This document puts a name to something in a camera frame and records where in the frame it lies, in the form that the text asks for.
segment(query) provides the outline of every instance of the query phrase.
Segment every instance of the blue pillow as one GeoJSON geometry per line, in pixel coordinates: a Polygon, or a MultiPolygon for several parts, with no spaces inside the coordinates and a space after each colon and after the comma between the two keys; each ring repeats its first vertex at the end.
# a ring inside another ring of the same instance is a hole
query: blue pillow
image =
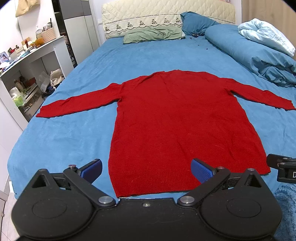
{"type": "Polygon", "coordinates": [[[208,17],[194,12],[184,12],[180,15],[183,22],[182,31],[186,35],[205,35],[205,31],[208,27],[220,24],[208,17]]]}

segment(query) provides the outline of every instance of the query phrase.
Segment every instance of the headboard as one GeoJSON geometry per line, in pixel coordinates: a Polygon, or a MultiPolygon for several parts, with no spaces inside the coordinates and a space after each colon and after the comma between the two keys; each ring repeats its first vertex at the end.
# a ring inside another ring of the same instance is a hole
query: headboard
{"type": "Polygon", "coordinates": [[[102,6],[106,39],[121,37],[127,31],[145,26],[182,26],[180,14],[186,11],[207,16],[219,23],[235,24],[234,6],[218,0],[119,0],[102,6]]]}

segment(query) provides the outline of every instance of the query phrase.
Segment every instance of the red sweater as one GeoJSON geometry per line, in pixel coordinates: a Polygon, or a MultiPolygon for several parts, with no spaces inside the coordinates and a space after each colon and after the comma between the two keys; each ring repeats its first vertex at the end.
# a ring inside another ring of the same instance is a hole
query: red sweater
{"type": "Polygon", "coordinates": [[[285,110],[290,100],[206,72],[173,70],[43,106],[37,117],[90,110],[118,101],[109,175],[116,196],[195,188],[199,158],[232,172],[270,172],[261,140],[233,93],[285,110]]]}

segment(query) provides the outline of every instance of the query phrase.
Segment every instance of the white cabinet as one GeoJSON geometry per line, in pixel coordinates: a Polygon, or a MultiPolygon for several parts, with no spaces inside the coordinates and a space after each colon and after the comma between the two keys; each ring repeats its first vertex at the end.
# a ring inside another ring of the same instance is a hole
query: white cabinet
{"type": "Polygon", "coordinates": [[[89,33],[91,46],[93,48],[93,51],[95,51],[99,47],[99,43],[96,37],[96,30],[95,30],[94,22],[92,20],[92,16],[88,15],[88,16],[84,16],[84,18],[86,22],[87,31],[89,33]]]}
{"type": "Polygon", "coordinates": [[[93,52],[84,16],[65,19],[65,26],[77,64],[93,52]]]}

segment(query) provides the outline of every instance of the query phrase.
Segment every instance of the basket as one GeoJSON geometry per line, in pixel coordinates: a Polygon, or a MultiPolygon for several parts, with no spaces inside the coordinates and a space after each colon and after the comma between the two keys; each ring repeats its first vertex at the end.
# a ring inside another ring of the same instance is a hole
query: basket
{"type": "Polygon", "coordinates": [[[45,30],[42,32],[42,38],[44,39],[44,43],[48,43],[49,41],[52,41],[56,38],[54,33],[54,28],[49,28],[48,30],[45,30]]]}

